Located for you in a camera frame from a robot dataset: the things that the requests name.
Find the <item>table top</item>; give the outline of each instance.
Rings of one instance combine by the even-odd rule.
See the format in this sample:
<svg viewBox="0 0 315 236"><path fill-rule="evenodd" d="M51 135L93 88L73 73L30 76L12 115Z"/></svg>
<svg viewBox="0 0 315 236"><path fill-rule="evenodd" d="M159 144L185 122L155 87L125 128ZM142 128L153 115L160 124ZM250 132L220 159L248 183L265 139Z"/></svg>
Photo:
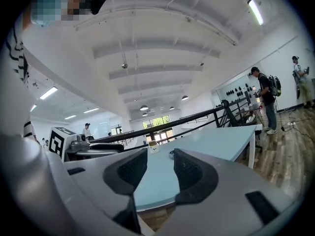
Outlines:
<svg viewBox="0 0 315 236"><path fill-rule="evenodd" d="M241 109L240 112L241 113L247 113L247 112L250 112L250 111L258 110L260 108L260 105L261 105L261 102L253 104L251 107L249 107L249 106L244 107L244 108Z"/></svg>
<svg viewBox="0 0 315 236"><path fill-rule="evenodd" d="M229 128L204 128L183 138L159 146L159 152L148 151L148 168L134 192L137 211L174 202L179 193L174 161L169 158L174 148L197 151L234 161L255 132L255 125Z"/></svg>

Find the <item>jeans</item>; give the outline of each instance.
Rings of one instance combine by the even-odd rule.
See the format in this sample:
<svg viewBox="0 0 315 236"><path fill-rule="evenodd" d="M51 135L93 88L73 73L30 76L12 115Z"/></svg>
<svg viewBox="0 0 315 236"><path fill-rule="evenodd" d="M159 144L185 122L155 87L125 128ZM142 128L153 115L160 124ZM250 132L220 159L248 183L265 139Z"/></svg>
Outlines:
<svg viewBox="0 0 315 236"><path fill-rule="evenodd" d="M277 129L277 119L276 119L276 114L275 114L274 103L265 105L265 107L266 107L266 115L268 118L268 127L275 130Z"/></svg>

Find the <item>white sneaker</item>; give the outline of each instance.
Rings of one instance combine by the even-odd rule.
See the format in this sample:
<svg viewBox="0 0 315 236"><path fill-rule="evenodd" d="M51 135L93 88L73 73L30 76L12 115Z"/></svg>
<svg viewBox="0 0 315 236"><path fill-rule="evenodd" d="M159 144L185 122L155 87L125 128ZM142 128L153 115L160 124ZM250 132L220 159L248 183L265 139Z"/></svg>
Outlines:
<svg viewBox="0 0 315 236"><path fill-rule="evenodd" d="M277 130L276 130L276 129L270 129L270 130L267 132L267 135L273 135L273 134L277 134Z"/></svg>

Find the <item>wooden floor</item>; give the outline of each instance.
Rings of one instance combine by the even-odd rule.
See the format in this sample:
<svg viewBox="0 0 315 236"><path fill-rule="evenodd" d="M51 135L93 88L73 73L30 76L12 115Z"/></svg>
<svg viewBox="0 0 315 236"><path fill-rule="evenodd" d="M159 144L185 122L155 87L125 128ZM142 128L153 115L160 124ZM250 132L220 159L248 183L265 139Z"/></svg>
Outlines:
<svg viewBox="0 0 315 236"><path fill-rule="evenodd" d="M261 113L264 123L267 124L264 111ZM263 149L262 153L256 149L254 170L281 188L288 196L296 199L305 193L314 174L315 109L299 108L276 115L278 133L268 136L263 132L260 140L256 140L257 145ZM288 126L289 121L294 121L295 125ZM247 151L240 155L237 162L248 165L248 157L247 160L243 160L244 153ZM173 210L174 207L169 206L150 212L140 212L139 215L157 231Z"/></svg>

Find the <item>ceiling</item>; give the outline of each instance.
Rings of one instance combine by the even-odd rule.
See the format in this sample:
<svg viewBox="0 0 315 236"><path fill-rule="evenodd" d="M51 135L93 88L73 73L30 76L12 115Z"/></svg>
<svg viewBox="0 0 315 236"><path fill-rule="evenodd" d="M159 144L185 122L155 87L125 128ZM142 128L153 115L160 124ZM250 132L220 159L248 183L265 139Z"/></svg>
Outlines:
<svg viewBox="0 0 315 236"><path fill-rule="evenodd" d="M247 1L107 0L99 14L72 22L72 41L97 66L97 75L110 81L130 118L139 119L144 104L154 113L179 109L195 77L261 30ZM255 1L265 24L276 17L269 0ZM53 85L45 80L38 78L45 89L33 88L39 96ZM38 104L32 114L58 120L95 107L62 89L40 104L44 112Z"/></svg>
<svg viewBox="0 0 315 236"><path fill-rule="evenodd" d="M44 100L40 99L40 97L53 86L57 87L58 90ZM101 111L101 109L99 109L95 112L84 114L84 111L97 108L98 106L55 84L35 68L30 70L28 88L31 94L38 99L36 102L37 107L31 112L33 117L72 122ZM76 115L76 117L68 120L64 119L72 115Z"/></svg>

